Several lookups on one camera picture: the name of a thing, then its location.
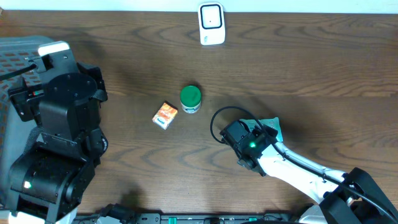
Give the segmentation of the light blue wipes pack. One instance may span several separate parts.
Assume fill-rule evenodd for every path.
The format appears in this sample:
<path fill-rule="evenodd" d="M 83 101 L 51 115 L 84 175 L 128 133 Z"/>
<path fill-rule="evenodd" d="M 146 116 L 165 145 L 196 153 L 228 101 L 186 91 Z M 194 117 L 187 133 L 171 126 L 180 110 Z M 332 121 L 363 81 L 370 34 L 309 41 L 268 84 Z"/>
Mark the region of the light blue wipes pack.
<path fill-rule="evenodd" d="M 259 125 L 257 124 L 257 122 L 254 121 L 253 119 L 240 119 L 240 121 L 243 122 L 244 124 L 246 124 L 250 131 L 252 131 L 254 128 L 258 128 L 258 129 L 260 128 Z M 269 119 L 260 119 L 259 122 L 263 126 L 273 128 L 277 131 L 277 136 L 275 137 L 277 141 L 279 141 L 279 142 L 284 141 L 283 135 L 282 135 L 282 129 L 280 127 L 278 117 L 269 118 Z"/>

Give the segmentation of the green lid jar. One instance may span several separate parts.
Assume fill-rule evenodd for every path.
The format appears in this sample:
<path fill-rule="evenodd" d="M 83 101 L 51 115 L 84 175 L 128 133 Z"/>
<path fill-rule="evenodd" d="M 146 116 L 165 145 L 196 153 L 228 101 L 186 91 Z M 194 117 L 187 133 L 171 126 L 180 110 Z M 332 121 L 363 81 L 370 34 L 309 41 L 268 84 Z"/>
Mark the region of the green lid jar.
<path fill-rule="evenodd" d="M 198 87 L 185 86 L 180 92 L 180 102 L 184 112 L 196 113 L 201 107 L 201 91 Z"/>

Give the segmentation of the orange snack packet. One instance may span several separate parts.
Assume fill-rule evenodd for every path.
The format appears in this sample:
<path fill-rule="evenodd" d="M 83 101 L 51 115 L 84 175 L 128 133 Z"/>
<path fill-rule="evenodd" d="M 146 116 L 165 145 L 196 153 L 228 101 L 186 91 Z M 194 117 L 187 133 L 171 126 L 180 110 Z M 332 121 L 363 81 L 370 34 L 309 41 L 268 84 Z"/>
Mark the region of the orange snack packet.
<path fill-rule="evenodd" d="M 175 107 L 168 103 L 164 103 L 153 116 L 152 121 L 162 129 L 166 130 L 177 114 L 178 110 Z"/>

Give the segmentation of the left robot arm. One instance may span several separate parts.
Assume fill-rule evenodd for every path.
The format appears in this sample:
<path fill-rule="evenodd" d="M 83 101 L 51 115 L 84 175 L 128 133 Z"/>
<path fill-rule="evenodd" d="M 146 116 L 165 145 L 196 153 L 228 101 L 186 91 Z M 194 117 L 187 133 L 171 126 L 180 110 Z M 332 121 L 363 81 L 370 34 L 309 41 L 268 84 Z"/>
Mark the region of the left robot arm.
<path fill-rule="evenodd" d="M 108 96 L 100 68 L 76 62 L 69 47 L 38 53 L 30 68 L 41 82 L 8 92 L 21 120 L 36 126 L 9 169 L 6 207 L 55 223 L 79 206 L 107 150 L 100 108 Z"/>

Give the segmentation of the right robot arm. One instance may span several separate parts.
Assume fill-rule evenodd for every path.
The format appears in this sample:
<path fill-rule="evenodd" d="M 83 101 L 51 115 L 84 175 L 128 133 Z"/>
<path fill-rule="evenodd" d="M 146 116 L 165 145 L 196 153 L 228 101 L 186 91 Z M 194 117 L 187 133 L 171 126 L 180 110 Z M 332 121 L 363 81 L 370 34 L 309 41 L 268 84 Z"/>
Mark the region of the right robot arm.
<path fill-rule="evenodd" d="M 369 173 L 331 169 L 293 152 L 280 128 L 266 120 L 237 120 L 220 135 L 241 166 L 283 180 L 314 200 L 325 223 L 397 223 L 397 209 Z"/>

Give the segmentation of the white barcode scanner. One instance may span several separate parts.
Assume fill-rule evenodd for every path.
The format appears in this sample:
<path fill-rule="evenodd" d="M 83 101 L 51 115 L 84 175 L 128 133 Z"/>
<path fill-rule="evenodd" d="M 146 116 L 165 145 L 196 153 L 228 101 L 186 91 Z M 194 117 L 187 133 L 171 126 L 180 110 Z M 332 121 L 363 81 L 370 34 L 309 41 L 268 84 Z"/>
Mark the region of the white barcode scanner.
<path fill-rule="evenodd" d="M 198 7 L 200 43 L 222 44 L 226 38 L 223 6 L 218 2 L 204 2 Z"/>

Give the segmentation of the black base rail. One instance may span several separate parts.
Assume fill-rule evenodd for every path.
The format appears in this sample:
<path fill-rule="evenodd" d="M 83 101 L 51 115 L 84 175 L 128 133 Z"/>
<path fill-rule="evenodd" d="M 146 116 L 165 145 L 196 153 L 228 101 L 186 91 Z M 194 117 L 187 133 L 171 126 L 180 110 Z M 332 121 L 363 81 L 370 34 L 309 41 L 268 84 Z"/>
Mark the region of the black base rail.
<path fill-rule="evenodd" d="M 212 214 L 212 215 L 161 215 L 159 213 L 141 213 L 135 214 L 127 221 L 121 221 L 116 215 L 78 215 L 73 224 L 89 223 L 132 223 L 132 224 L 204 224 L 204 223 L 247 223 L 247 222 L 267 222 L 267 223 L 298 223 L 299 218 L 288 213 L 266 213 L 250 215 L 232 215 L 232 214 Z"/>

